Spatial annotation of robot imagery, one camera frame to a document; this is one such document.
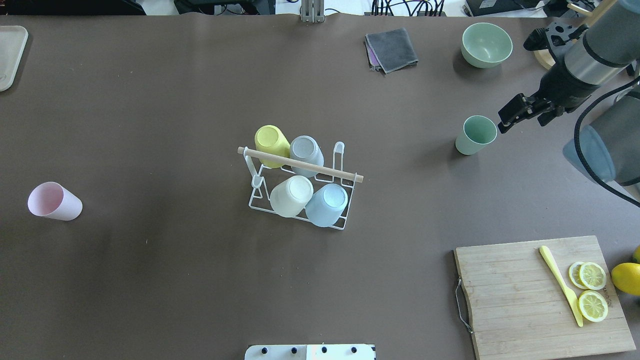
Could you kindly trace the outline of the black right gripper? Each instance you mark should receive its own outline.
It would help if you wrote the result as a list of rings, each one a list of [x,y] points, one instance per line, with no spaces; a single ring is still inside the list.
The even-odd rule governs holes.
[[[498,130],[505,134],[521,121],[533,118],[537,118],[540,126],[546,126],[562,116],[566,109],[564,105],[558,105],[549,99],[519,93],[498,111]]]

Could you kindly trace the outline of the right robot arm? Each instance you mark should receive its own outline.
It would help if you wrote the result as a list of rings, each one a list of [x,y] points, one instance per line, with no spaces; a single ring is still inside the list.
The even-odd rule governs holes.
[[[537,118],[540,126],[576,111],[606,82],[639,60],[639,2],[618,0],[594,25],[553,22],[533,30],[528,51],[549,50],[554,65],[531,96],[519,93],[498,115],[498,129]],[[586,178],[639,205],[639,76],[595,99],[574,125],[563,155]]]

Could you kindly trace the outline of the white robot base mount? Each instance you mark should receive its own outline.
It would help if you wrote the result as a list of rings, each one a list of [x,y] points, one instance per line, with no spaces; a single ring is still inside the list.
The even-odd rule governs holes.
[[[257,344],[247,348],[245,360],[375,360],[373,344]]]

